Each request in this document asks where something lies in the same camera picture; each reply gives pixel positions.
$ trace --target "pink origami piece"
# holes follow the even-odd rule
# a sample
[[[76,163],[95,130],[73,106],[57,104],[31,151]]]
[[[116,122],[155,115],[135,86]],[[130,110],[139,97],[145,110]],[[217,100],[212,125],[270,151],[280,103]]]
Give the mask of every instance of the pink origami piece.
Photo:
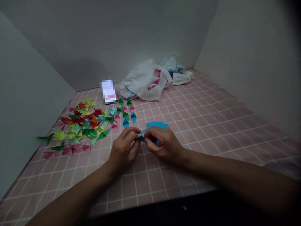
[[[62,121],[58,121],[57,125],[60,128],[60,130],[63,130],[63,128],[65,127],[65,123],[63,123]]]
[[[117,123],[120,123],[120,116],[119,115],[114,115],[114,121],[117,122]]]
[[[74,148],[76,151],[81,152],[81,147],[82,146],[80,144],[71,142],[71,147]]]
[[[133,105],[131,105],[131,106],[129,107],[129,111],[132,112],[132,113],[135,112],[135,108],[134,108]]]
[[[112,124],[112,131],[113,131],[113,133],[116,133],[117,128],[118,128],[117,122],[114,121],[113,124]]]
[[[91,144],[88,141],[85,141],[84,145],[82,145],[83,151],[90,156]]]
[[[122,106],[122,110],[123,110],[124,112],[128,113],[128,109],[127,109],[126,107]]]
[[[45,159],[56,159],[55,152],[44,152]]]

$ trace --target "finger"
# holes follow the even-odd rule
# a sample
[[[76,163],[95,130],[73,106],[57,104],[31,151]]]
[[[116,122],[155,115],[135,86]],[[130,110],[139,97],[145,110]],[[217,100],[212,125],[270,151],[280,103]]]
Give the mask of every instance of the finger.
[[[140,138],[140,135],[135,133],[134,131],[130,131],[126,137],[123,139],[123,142],[126,144],[131,144],[134,140],[137,140]]]
[[[129,152],[129,156],[130,157],[133,157],[133,159],[136,158],[136,155],[139,151],[139,148],[140,148],[140,144],[141,144],[141,140],[135,140],[135,142],[133,143],[132,147],[131,147],[131,150]]]
[[[124,138],[128,135],[128,133],[131,132],[131,131],[134,131],[135,133],[141,133],[141,130],[138,129],[137,127],[130,127],[130,126],[128,126],[128,127],[126,127],[126,128],[122,131],[122,133],[119,135],[119,137],[120,137],[121,139],[124,139]]]
[[[156,152],[161,150],[163,147],[157,146],[154,142],[152,142],[149,138],[145,138],[147,149],[151,152]]]

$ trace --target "blue origami piece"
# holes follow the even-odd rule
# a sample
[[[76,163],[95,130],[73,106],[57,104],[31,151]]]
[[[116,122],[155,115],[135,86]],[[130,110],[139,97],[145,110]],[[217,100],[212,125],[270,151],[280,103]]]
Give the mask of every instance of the blue origami piece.
[[[131,119],[132,119],[133,123],[136,122],[137,116],[135,115],[135,113],[131,114]]]
[[[129,126],[129,121],[127,121],[126,119],[123,120],[123,126],[124,127],[128,127]]]

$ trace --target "right hand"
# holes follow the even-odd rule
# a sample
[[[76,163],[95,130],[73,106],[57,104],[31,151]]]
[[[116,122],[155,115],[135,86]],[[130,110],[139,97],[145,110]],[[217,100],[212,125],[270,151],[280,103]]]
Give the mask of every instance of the right hand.
[[[152,137],[160,141],[159,146],[150,139]],[[145,132],[145,142],[148,150],[164,161],[181,164],[185,160],[185,149],[171,130],[151,126]]]

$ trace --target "red logo on bag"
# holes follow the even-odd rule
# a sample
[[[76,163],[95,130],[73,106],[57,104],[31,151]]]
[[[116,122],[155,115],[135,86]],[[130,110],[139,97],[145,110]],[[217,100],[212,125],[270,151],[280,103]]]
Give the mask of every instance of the red logo on bag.
[[[160,75],[161,75],[161,70],[155,69],[154,76],[158,77],[158,79],[156,81],[154,81],[154,83],[157,84],[157,85],[158,85],[159,80],[160,80]],[[148,87],[147,90],[150,90],[150,89],[154,88],[155,86],[156,85],[153,85],[152,87]]]

